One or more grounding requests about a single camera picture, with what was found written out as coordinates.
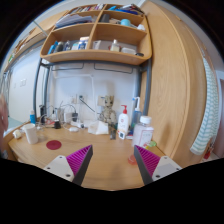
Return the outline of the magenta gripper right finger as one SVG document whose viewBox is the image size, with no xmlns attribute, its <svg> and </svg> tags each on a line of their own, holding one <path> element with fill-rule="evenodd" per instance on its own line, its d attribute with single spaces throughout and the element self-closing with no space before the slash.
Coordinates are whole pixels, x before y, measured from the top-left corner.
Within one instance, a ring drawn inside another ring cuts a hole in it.
<svg viewBox="0 0 224 224">
<path fill-rule="evenodd" d="M 181 170 L 181 167 L 168 156 L 159 157 L 137 145 L 134 146 L 134 156 L 145 185 Z"/>
</svg>

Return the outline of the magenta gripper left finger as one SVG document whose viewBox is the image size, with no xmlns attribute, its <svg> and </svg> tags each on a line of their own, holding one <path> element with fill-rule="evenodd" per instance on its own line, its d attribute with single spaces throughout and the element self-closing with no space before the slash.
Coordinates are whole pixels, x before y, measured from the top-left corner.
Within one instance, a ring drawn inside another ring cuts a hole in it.
<svg viewBox="0 0 224 224">
<path fill-rule="evenodd" d="M 89 145 L 68 156 L 57 156 L 44 167 L 44 170 L 76 185 L 81 185 L 92 155 L 93 147 Z"/>
</svg>

